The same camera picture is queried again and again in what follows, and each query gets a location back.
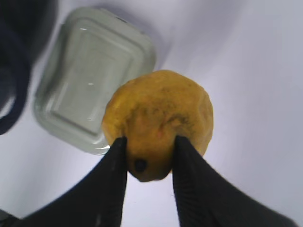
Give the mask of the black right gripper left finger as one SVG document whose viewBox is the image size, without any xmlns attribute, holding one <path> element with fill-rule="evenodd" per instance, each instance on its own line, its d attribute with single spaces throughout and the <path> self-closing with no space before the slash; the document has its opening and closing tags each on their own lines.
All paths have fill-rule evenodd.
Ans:
<svg viewBox="0 0 303 227">
<path fill-rule="evenodd" d="M 68 192 L 17 227 L 119 227 L 127 182 L 126 138 L 114 141 L 100 162 Z"/>
</svg>

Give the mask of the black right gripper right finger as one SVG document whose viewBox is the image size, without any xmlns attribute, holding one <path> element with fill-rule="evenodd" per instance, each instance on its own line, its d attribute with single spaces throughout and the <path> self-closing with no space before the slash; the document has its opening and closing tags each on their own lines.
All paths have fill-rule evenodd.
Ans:
<svg viewBox="0 0 303 227">
<path fill-rule="evenodd" d="M 295 227 L 290 218 L 244 194 L 177 136 L 173 188 L 182 227 Z"/>
</svg>

